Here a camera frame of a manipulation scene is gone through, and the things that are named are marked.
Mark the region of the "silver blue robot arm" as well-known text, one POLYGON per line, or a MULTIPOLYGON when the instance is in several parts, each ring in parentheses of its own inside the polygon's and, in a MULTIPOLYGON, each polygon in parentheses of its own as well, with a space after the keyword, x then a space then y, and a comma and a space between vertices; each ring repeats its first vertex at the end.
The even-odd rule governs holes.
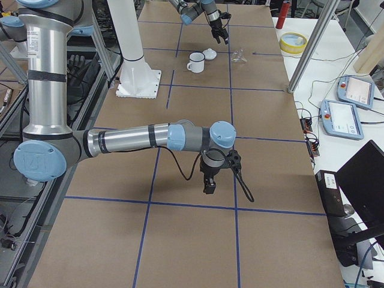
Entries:
POLYGON ((226 26, 222 24, 223 19, 227 19, 227 23, 231 19, 231 14, 228 12, 221 12, 215 3, 215 1, 195 1, 189 5, 186 1, 169 1, 179 13, 180 19, 183 24, 189 25, 201 14, 204 14, 206 20, 211 27, 211 33, 217 43, 221 43, 221 38, 225 44, 229 43, 229 35, 226 26))
MULTIPOLYGON (((216 188, 214 176, 230 168, 233 174, 236 152, 231 151, 236 130, 226 121, 210 127, 195 126, 188 120, 151 124, 126 130, 74 130, 80 109, 70 122, 67 111, 67 41, 80 22, 90 18, 87 1, 17 1, 19 17, 26 26, 28 49, 29 124, 22 128, 22 139, 13 154, 16 169, 24 177, 49 182, 68 168, 100 154, 134 152, 163 148, 173 155, 186 181, 192 178, 198 157, 205 194, 216 188), (191 174, 186 177, 172 151, 198 152, 191 174)), ((204 14, 212 36, 226 44, 229 35, 223 19, 231 14, 220 11, 215 1, 169 1, 188 25, 204 14)), ((119 97, 156 98, 161 70, 153 70, 145 60, 134 1, 107 1, 121 56, 119 97)))

